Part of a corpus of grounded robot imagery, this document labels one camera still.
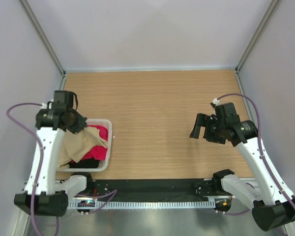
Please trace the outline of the beige t shirt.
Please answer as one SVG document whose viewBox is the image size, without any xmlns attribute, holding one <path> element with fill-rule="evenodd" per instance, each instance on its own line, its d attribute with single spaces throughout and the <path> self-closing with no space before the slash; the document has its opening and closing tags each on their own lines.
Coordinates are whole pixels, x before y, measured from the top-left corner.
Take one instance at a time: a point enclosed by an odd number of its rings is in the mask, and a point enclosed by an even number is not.
<svg viewBox="0 0 295 236">
<path fill-rule="evenodd" d="M 100 136 L 100 130 L 97 127 L 88 126 L 77 134 L 65 132 L 59 148 L 56 168 L 68 169 L 70 161 L 80 162 L 96 146 L 108 148 L 108 141 Z"/>
</svg>

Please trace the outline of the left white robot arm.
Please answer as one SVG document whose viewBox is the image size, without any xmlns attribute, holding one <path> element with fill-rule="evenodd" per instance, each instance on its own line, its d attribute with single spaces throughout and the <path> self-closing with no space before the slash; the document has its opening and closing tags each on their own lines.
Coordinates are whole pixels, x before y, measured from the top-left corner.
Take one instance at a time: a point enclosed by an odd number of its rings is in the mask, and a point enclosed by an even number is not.
<svg viewBox="0 0 295 236">
<path fill-rule="evenodd" d="M 77 134 L 87 123 L 77 111 L 42 109 L 36 115 L 37 139 L 30 177 L 23 193 L 14 196 L 14 204 L 29 215 L 62 217 L 69 200 L 79 193 L 88 197 L 94 192 L 92 177 L 75 172 L 64 183 L 56 184 L 55 175 L 60 145 L 66 131 Z"/>
</svg>

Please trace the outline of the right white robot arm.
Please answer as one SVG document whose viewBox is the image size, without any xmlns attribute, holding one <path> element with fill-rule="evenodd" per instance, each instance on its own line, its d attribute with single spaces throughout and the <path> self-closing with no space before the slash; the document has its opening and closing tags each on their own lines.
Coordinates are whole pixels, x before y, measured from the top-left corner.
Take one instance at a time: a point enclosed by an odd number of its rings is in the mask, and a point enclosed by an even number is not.
<svg viewBox="0 0 295 236">
<path fill-rule="evenodd" d="M 249 210 L 258 227 L 269 231 L 295 221 L 295 194 L 284 183 L 264 147 L 254 122 L 240 121 L 235 112 L 197 114 L 190 137 L 197 139 L 201 128 L 212 143 L 232 143 L 252 171 L 258 189 L 254 189 L 229 169 L 213 174 L 212 190 L 238 198 Z"/>
</svg>

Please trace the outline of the pink t shirt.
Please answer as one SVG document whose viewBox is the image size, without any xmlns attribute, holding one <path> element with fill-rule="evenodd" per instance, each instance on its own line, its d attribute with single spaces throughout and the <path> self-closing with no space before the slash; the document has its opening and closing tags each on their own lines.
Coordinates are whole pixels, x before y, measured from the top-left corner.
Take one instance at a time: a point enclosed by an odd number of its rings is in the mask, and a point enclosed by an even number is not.
<svg viewBox="0 0 295 236">
<path fill-rule="evenodd" d="M 84 159 L 104 161 L 108 150 L 108 134 L 108 129 L 100 125 L 84 128 L 77 134 L 77 152 L 72 159 L 75 162 Z"/>
</svg>

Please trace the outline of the black t shirt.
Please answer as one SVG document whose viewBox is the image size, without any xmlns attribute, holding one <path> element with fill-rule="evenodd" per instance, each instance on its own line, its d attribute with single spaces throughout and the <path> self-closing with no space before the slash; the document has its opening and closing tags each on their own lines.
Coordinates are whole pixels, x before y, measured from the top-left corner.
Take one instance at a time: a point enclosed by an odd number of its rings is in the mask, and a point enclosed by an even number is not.
<svg viewBox="0 0 295 236">
<path fill-rule="evenodd" d="M 73 169 L 97 169 L 99 166 L 99 160 L 95 159 L 84 159 L 79 162 L 71 161 L 68 163 L 69 168 Z"/>
</svg>

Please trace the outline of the white plastic laundry basket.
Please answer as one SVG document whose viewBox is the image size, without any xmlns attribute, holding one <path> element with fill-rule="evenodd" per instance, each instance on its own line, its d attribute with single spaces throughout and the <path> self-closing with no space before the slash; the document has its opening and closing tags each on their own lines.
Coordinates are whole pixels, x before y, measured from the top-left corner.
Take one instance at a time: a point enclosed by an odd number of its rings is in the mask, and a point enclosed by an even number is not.
<svg viewBox="0 0 295 236">
<path fill-rule="evenodd" d="M 108 119 L 87 119 L 77 134 L 67 131 L 60 145 L 57 171 L 101 172 L 109 163 L 112 123 Z"/>
</svg>

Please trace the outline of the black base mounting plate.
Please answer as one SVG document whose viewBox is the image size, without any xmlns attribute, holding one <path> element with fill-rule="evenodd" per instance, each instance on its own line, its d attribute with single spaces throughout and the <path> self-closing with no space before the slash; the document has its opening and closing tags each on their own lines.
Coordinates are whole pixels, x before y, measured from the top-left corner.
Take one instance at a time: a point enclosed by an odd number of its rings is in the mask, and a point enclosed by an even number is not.
<svg viewBox="0 0 295 236">
<path fill-rule="evenodd" d="M 216 191 L 211 179 L 103 179 L 93 182 L 98 196 L 117 190 L 113 202 L 198 202 L 209 198 L 228 198 Z"/>
</svg>

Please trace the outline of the left aluminium frame post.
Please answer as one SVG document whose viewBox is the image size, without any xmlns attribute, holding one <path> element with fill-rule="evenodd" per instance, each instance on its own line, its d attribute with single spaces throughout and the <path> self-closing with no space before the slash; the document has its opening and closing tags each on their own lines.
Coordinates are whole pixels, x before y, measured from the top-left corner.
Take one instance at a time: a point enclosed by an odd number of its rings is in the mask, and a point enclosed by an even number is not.
<svg viewBox="0 0 295 236">
<path fill-rule="evenodd" d="M 28 3 L 27 0 L 19 0 L 19 3 L 21 5 L 21 7 L 23 8 L 25 14 L 27 15 L 29 21 L 31 22 L 38 37 L 40 38 L 42 44 L 44 45 L 45 49 L 47 50 L 49 56 L 51 57 L 53 63 L 55 64 L 56 68 L 60 72 L 61 76 L 64 77 L 66 72 L 65 72 L 59 58 L 57 57 L 56 52 L 54 51 L 50 41 L 48 40 L 42 26 L 40 25 L 37 17 L 35 16 L 35 13 L 32 10 L 30 4 Z"/>
</svg>

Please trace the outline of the aluminium frame post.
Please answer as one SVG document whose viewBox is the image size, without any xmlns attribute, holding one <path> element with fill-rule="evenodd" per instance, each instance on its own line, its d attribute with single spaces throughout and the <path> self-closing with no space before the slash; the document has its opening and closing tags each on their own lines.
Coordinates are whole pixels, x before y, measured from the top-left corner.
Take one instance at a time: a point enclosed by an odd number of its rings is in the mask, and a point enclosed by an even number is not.
<svg viewBox="0 0 295 236">
<path fill-rule="evenodd" d="M 49 56 L 51 57 L 53 63 L 55 64 L 56 68 L 60 72 L 61 76 L 64 77 L 66 72 L 65 72 L 59 58 L 57 57 L 56 52 L 54 51 L 50 41 L 48 40 L 42 26 L 40 25 L 37 17 L 35 16 L 35 13 L 32 10 L 30 4 L 28 3 L 27 0 L 19 0 L 19 3 L 21 5 L 21 7 L 23 8 L 25 14 L 27 15 L 29 21 L 31 22 L 38 37 L 40 38 L 42 44 L 44 45 L 45 49 L 47 50 Z"/>
<path fill-rule="evenodd" d="M 277 10 L 278 6 L 280 5 L 281 0 L 272 0 L 267 7 L 265 13 L 263 14 L 256 30 L 254 31 L 247 47 L 244 50 L 242 57 L 239 60 L 238 65 L 235 68 L 236 74 L 239 74 L 240 70 L 243 68 L 246 60 L 248 59 L 249 55 L 251 54 L 252 50 L 256 46 L 257 42 L 261 38 L 263 32 L 265 31 L 267 25 L 269 24 L 272 16 L 274 15 L 275 11 Z"/>
</svg>

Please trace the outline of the right aluminium frame post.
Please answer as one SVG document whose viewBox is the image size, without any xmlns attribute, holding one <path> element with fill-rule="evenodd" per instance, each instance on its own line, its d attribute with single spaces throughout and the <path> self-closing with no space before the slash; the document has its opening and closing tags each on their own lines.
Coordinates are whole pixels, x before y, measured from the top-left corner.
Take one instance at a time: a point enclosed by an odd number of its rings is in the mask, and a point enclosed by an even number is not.
<svg viewBox="0 0 295 236">
<path fill-rule="evenodd" d="M 256 30 L 254 31 L 247 47 L 244 50 L 242 57 L 239 60 L 238 65 L 235 68 L 236 74 L 239 74 L 240 70 L 243 68 L 246 60 L 248 59 L 249 55 L 251 54 L 252 50 L 256 46 L 257 42 L 261 38 L 263 32 L 265 31 L 267 25 L 269 24 L 272 16 L 274 15 L 275 11 L 277 10 L 278 6 L 280 5 L 281 0 L 272 0 L 267 7 L 265 13 L 263 14 Z"/>
</svg>

